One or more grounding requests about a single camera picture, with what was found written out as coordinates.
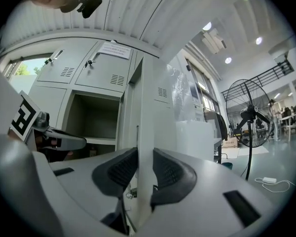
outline open locker compartment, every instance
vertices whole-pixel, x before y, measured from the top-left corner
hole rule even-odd
[[[119,101],[73,92],[64,130],[87,140],[83,157],[115,151]]]

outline window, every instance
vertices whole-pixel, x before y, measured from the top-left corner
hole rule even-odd
[[[45,65],[47,58],[38,58],[23,61],[15,72],[15,76],[38,75]]]
[[[16,92],[20,93],[22,90],[29,94],[37,75],[45,65],[46,59],[48,59],[47,55],[46,57],[40,55],[35,56],[34,59],[11,61],[6,66],[3,74]]]
[[[202,72],[200,72],[190,61],[187,60],[187,63],[191,67],[191,69],[195,73],[195,79],[197,80],[197,84],[199,87],[197,87],[201,100],[203,102],[203,106],[208,111],[217,112],[220,113],[220,109],[218,106],[216,94],[213,88],[213,85],[209,78],[207,78]]]

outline white cable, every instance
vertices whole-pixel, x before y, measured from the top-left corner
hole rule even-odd
[[[255,181],[256,181],[257,183],[262,183],[262,187],[263,187],[263,188],[265,188],[265,189],[267,189],[268,191],[273,192],[273,193],[282,193],[282,192],[286,192],[286,191],[288,191],[288,190],[290,189],[290,184],[293,184],[292,182],[290,182],[290,181],[288,181],[288,180],[283,180],[283,181],[279,181],[279,182],[277,182],[277,183],[275,183],[275,184],[270,184],[270,183],[266,183],[266,182],[263,182],[263,181],[257,181],[257,179],[261,179],[261,180],[263,180],[263,178],[256,178]],[[288,188],[287,188],[286,190],[284,190],[284,191],[278,191],[278,192],[276,192],[276,191],[271,191],[270,189],[268,189],[268,188],[265,186],[265,185],[271,185],[271,186],[273,186],[273,185],[277,185],[277,184],[279,184],[279,183],[288,183]]]

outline tree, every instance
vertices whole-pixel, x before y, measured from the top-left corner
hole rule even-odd
[[[35,67],[33,70],[34,70],[35,74],[38,75],[41,71],[41,68],[39,69],[38,67]]]
[[[16,76],[28,76],[30,74],[30,71],[27,70],[28,65],[26,64],[21,64],[18,68],[18,70],[16,71],[15,75]]]

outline air conditioner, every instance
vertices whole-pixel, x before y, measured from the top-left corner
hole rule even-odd
[[[224,40],[218,35],[218,31],[215,28],[212,29],[209,34],[208,32],[205,32],[203,37],[203,43],[213,54],[218,53],[220,49],[227,48]]]

